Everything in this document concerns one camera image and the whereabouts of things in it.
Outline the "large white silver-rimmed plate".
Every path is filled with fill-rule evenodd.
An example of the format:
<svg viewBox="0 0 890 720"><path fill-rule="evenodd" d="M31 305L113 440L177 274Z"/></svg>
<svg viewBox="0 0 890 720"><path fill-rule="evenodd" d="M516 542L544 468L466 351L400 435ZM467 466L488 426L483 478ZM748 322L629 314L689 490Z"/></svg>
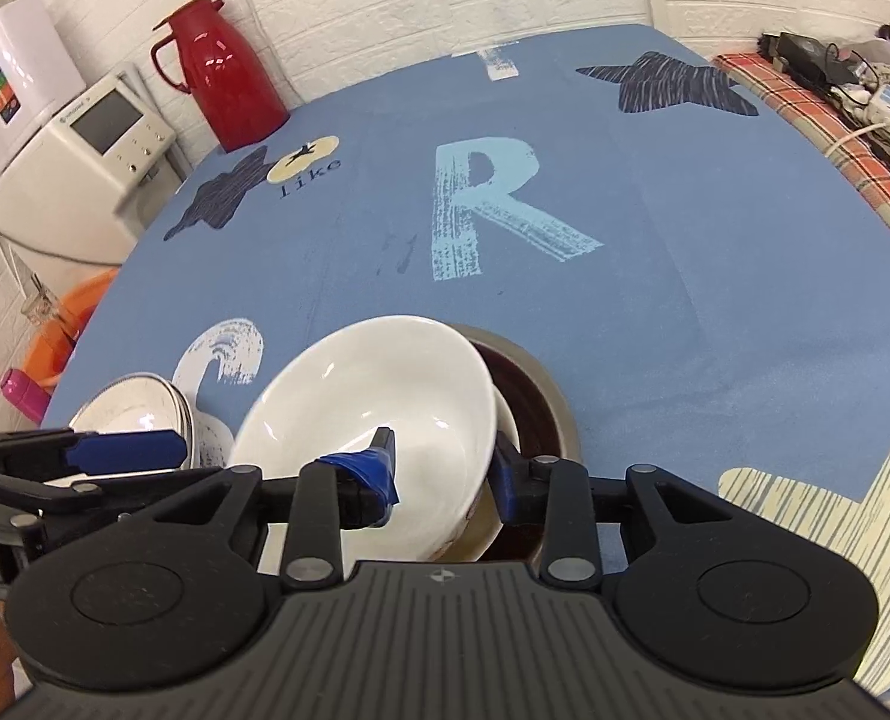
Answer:
<svg viewBox="0 0 890 720"><path fill-rule="evenodd" d="M187 441L188 457L175 472L193 468L196 434L188 401L166 379L154 374L131 374L115 380L82 405L70 421L76 433L139 433L172 429ZM71 486L77 481L98 481L105 478L152 475L144 473L73 473L57 479L58 486Z"/></svg>

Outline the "stainless steel bowl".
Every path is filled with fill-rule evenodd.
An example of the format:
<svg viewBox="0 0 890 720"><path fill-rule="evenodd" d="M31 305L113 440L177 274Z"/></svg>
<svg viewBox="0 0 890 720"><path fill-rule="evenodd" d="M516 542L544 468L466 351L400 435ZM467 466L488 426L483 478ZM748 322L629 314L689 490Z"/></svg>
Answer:
<svg viewBox="0 0 890 720"><path fill-rule="evenodd" d="M500 374L504 390L520 433L523 457L557 455L569 460L582 460L582 445L577 421L548 369L538 358L497 333L454 323L466 340L481 341L505 359Z"/></svg>

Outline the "white bowl red pattern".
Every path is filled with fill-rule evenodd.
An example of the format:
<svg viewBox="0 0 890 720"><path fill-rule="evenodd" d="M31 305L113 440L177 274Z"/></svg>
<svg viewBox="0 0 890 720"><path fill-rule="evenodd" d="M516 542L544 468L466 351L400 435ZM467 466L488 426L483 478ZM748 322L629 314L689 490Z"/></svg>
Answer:
<svg viewBox="0 0 890 720"><path fill-rule="evenodd" d="M473 562L500 532L486 476L499 401L461 333L424 317L375 317L331 333L274 377L239 427L228 460L289 478L322 455L396 439L398 504L383 527L343 533L347 566Z"/></svg>

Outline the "white floral plate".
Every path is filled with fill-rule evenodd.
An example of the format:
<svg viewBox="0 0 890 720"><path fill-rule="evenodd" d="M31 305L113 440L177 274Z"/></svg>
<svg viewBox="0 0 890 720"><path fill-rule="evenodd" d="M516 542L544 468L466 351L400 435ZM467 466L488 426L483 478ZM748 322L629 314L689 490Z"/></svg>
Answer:
<svg viewBox="0 0 890 720"><path fill-rule="evenodd" d="M193 465L196 468L222 468L227 465L232 452L233 434L230 427L216 416L205 411L193 411L194 449Z"/></svg>

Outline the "orange plastic basin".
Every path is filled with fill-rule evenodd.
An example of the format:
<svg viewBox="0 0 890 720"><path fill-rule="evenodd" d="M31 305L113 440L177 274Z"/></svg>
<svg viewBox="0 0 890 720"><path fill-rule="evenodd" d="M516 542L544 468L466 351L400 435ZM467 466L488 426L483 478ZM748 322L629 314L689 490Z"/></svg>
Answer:
<svg viewBox="0 0 890 720"><path fill-rule="evenodd" d="M74 346L118 275L116 268L82 281L64 294L53 314L35 330L22 371L51 394L70 362Z"/></svg>

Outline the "blue patterned tablecloth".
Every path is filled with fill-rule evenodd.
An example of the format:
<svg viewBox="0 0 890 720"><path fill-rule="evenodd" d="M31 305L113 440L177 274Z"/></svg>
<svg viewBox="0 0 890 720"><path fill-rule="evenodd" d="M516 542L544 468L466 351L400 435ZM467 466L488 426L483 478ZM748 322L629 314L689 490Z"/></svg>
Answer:
<svg viewBox="0 0 890 720"><path fill-rule="evenodd" d="M417 314L551 374L580 455L650 461L853 559L890 689L890 231L753 94L629 112L630 70L717 70L645 26L530 37L306 104L214 151L137 244L48 410L169 376L222 433L302 349Z"/></svg>

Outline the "white water dispenser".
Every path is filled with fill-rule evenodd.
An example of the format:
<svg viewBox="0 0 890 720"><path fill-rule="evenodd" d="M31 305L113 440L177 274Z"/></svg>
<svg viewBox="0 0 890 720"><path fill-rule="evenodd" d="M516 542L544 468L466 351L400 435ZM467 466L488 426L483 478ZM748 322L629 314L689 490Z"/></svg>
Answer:
<svg viewBox="0 0 890 720"><path fill-rule="evenodd" d="M182 183L175 140L155 107L105 76L2 171L2 243L58 293L118 268Z"/></svg>

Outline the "white water purifier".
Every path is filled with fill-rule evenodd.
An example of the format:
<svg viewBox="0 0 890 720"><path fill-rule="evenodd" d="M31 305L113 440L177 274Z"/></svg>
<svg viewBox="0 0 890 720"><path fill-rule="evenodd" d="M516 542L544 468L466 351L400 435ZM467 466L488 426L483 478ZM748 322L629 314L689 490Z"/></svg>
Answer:
<svg viewBox="0 0 890 720"><path fill-rule="evenodd" d="M41 0L0 7L0 174L86 89Z"/></svg>

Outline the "red thermos jug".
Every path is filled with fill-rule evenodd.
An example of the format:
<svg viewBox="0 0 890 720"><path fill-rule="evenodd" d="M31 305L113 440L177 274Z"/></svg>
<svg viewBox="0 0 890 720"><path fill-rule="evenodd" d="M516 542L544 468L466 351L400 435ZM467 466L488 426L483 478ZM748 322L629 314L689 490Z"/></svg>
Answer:
<svg viewBox="0 0 890 720"><path fill-rule="evenodd" d="M217 142L235 151L269 137L290 112L251 44L221 13L224 0L190 0L157 28L169 34L151 47L160 78L194 99ZM183 80L175 82L159 52L175 44Z"/></svg>

